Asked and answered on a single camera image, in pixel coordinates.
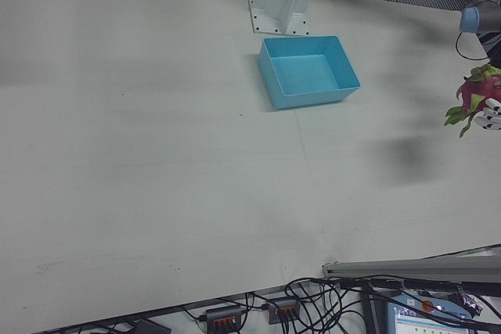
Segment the white dexterous robot hand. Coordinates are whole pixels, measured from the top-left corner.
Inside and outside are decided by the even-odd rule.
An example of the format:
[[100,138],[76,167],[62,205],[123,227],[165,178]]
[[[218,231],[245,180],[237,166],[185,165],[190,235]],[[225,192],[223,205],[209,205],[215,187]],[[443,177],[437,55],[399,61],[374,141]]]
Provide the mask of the white dexterous robot hand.
[[501,129],[500,102],[494,98],[485,100],[481,114],[474,118],[474,123],[484,130],[499,131]]

